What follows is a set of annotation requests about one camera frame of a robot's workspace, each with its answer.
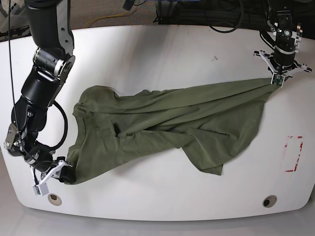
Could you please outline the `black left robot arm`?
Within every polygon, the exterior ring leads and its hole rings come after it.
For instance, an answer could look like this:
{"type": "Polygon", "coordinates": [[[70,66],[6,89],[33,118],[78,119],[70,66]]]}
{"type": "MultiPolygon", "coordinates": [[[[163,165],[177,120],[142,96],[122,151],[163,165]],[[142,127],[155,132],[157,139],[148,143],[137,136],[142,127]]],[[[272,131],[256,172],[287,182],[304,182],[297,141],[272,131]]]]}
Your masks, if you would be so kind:
{"type": "Polygon", "coordinates": [[[254,55],[261,57],[273,74],[284,78],[292,77],[298,72],[311,73],[311,68],[305,64],[299,64],[295,60],[295,55],[299,52],[303,30],[300,23],[293,24],[293,1],[269,0],[267,2],[266,24],[274,38],[264,29],[259,32],[259,35],[271,47],[272,53],[267,54],[261,50],[255,51],[254,55]]]}

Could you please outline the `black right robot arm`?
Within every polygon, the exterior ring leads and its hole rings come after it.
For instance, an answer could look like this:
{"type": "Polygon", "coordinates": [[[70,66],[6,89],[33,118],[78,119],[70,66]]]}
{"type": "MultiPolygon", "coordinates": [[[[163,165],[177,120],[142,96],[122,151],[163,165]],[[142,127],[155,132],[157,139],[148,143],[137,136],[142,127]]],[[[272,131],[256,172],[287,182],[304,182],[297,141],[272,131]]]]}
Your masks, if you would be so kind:
{"type": "Polygon", "coordinates": [[[10,155],[23,157],[32,171],[40,172],[43,178],[72,184],[76,181],[73,165],[63,156],[53,158],[66,135],[52,147],[37,140],[46,125],[49,107],[60,108],[56,97],[75,62],[70,1],[27,0],[25,7],[37,50],[21,97],[14,102],[4,146],[10,155]]]}

